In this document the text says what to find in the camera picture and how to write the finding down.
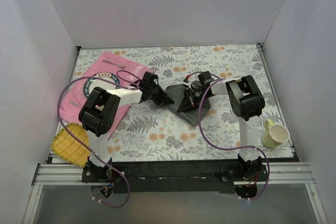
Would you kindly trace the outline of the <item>grey cloth napkin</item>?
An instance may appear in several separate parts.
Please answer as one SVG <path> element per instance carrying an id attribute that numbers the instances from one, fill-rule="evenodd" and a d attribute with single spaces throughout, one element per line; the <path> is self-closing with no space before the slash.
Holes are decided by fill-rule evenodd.
<path id="1" fill-rule="evenodd" d="M 186 86 L 183 84 L 175 84 L 168 86 L 165 92 L 174 100 L 174 104 L 167 105 L 166 107 L 178 117 L 184 119 L 189 125 L 195 127 L 198 125 L 198 107 L 185 113 L 177 113 L 177 109 L 180 106 L 182 99 L 185 96 Z"/>

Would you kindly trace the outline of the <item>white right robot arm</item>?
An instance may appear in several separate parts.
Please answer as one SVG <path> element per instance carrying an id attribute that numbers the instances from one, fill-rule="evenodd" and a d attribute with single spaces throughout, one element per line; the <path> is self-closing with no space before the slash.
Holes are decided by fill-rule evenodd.
<path id="1" fill-rule="evenodd" d="M 228 95 L 232 111 L 238 117 L 240 130 L 240 146 L 227 148 L 227 151 L 239 150 L 238 160 L 226 172 L 227 176 L 240 177 L 248 181 L 256 176 L 262 168 L 262 158 L 258 150 L 258 124 L 265 100 L 252 76 L 245 76 L 233 80 L 213 79 L 208 72 L 198 75 L 200 86 L 189 84 L 184 89 L 184 97 L 177 108 L 177 112 L 197 110 L 201 115 L 203 102 L 215 95 Z"/>

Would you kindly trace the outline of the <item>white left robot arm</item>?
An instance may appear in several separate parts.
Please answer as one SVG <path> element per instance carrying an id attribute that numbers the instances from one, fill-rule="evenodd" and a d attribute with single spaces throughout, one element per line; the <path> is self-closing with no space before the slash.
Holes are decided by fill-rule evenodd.
<path id="1" fill-rule="evenodd" d="M 86 131 L 91 151 L 88 158 L 89 170 L 100 182 L 108 181 L 112 175 L 111 168 L 107 166 L 111 163 L 108 132 L 117 117 L 118 109 L 148 100 L 157 106 L 174 103 L 159 85 L 156 74 L 147 71 L 142 79 L 128 81 L 128 84 L 125 88 L 114 90 L 95 87 L 79 112 L 78 119 Z"/>

